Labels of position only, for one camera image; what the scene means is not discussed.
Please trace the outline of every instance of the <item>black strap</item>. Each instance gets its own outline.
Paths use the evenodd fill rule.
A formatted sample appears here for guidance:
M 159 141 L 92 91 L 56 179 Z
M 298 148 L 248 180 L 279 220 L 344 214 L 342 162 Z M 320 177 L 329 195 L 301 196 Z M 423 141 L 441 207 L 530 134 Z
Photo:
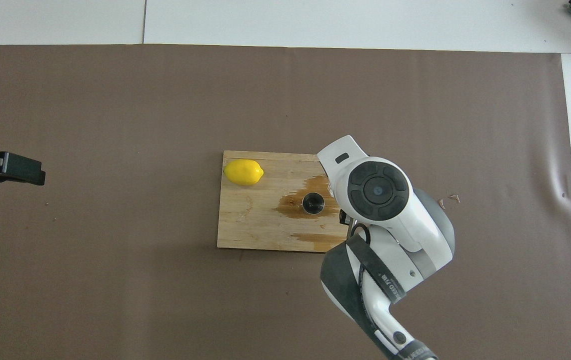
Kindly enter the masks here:
M 376 325 L 368 317 L 361 297 L 359 284 L 355 281 L 350 260 L 348 259 L 348 246 L 346 242 L 334 246 L 326 252 L 321 265 L 321 281 L 325 287 L 347 311 L 350 317 L 361 327 L 363 332 L 385 354 L 386 359 L 391 359 L 395 354 L 384 345 L 375 335 Z
M 427 360 L 429 358 L 437 359 L 435 353 L 430 350 L 426 344 L 419 340 L 413 340 L 402 348 L 398 354 L 393 356 L 391 360 Z
M 399 281 L 397 281 L 397 278 L 390 269 L 388 269 L 388 266 L 384 264 L 383 260 L 379 258 L 361 236 L 358 234 L 353 235 L 350 239 L 346 240 L 345 243 L 363 265 L 365 271 L 372 276 L 374 282 L 379 285 L 381 291 L 388 296 L 388 299 L 390 299 L 393 304 L 398 303 L 404 298 L 406 295 L 404 288 L 399 284 Z

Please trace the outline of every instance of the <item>white table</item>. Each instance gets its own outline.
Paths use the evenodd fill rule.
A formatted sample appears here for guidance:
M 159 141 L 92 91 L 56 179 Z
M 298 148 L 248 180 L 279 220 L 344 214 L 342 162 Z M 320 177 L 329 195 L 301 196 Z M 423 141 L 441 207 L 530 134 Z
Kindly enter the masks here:
M 571 16 L 550 0 L 5 0 L 0 44 L 218 44 L 562 53 L 571 142 Z

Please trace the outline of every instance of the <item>brown mat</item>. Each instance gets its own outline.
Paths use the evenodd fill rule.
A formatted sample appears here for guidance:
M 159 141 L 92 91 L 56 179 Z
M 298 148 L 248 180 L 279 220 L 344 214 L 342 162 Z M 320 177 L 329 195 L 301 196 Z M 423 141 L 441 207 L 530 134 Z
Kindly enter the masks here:
M 0 46 L 0 359 L 381 359 L 320 253 L 217 248 L 222 151 L 351 134 L 445 199 L 454 260 L 393 307 L 444 360 L 571 359 L 561 58 Z

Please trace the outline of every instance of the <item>brown spill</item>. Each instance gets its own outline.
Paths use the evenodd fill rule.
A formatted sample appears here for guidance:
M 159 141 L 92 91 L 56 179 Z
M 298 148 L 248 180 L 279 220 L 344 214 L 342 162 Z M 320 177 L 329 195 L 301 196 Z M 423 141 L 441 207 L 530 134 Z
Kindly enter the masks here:
M 308 214 L 301 205 L 304 197 L 312 192 L 323 196 L 325 201 L 325 207 L 322 212 L 316 215 Z M 339 214 L 339 205 L 328 191 L 328 177 L 326 175 L 317 175 L 306 179 L 302 189 L 279 199 L 279 205 L 274 210 L 290 219 L 318 219 L 320 217 L 337 216 Z
M 241 214 L 242 217 L 245 217 L 247 214 L 249 214 L 252 211 L 252 208 L 254 207 L 254 201 L 252 201 L 252 198 L 250 196 L 246 196 L 246 201 L 247 201 L 247 207 L 243 212 L 243 214 Z
M 328 234 L 292 234 L 291 237 L 297 238 L 300 242 L 310 242 L 314 246 L 314 251 L 325 253 L 334 248 L 341 242 L 345 241 L 345 237 L 328 235 Z

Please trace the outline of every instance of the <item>black cup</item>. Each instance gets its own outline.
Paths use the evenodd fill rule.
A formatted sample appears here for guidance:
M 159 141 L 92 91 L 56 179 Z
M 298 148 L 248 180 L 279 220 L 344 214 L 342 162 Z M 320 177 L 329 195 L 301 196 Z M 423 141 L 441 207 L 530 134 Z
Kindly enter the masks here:
M 306 213 L 317 215 L 324 210 L 324 197 L 319 193 L 309 193 L 303 198 L 301 205 Z

